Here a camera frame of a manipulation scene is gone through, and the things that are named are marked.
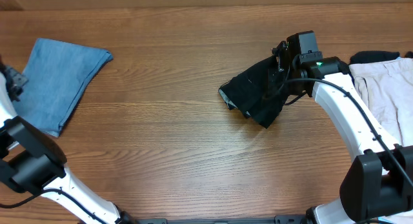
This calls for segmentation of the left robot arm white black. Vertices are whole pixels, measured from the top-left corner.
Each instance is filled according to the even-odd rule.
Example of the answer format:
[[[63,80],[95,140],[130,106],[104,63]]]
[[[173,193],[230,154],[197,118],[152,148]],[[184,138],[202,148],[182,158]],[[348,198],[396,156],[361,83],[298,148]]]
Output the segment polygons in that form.
[[[74,176],[59,146],[16,114],[12,105],[23,91],[26,78],[1,65],[1,183],[16,193],[55,201],[83,223],[135,223],[135,219]]]

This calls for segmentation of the blue denim garment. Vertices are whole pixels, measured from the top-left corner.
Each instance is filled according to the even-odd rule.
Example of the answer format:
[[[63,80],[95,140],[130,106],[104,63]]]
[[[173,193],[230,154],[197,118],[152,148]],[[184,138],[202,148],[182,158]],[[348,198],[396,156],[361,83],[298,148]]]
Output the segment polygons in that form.
[[[37,39],[23,70],[28,83],[14,102],[17,114],[40,131],[60,136],[88,84],[111,60],[102,48]]]

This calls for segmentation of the black shorts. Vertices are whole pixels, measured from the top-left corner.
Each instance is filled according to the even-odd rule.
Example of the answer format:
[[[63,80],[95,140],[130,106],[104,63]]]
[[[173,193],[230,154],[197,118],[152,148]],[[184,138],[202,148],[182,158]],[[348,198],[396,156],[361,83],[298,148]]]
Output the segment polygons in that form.
[[[219,94],[230,110],[236,108],[268,128],[289,96],[288,86],[282,84],[286,73],[279,68],[277,57],[270,56],[221,85]]]

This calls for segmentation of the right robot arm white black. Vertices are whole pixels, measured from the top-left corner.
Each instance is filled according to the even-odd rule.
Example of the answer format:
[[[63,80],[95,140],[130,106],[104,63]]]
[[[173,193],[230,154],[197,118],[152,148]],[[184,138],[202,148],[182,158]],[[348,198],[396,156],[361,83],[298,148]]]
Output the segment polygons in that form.
[[[412,147],[402,147],[374,118],[355,91],[350,69],[323,57],[315,33],[294,34],[273,49],[291,95],[307,93],[319,104],[346,144],[352,164],[339,197],[307,210],[303,223],[380,223],[412,218]]]

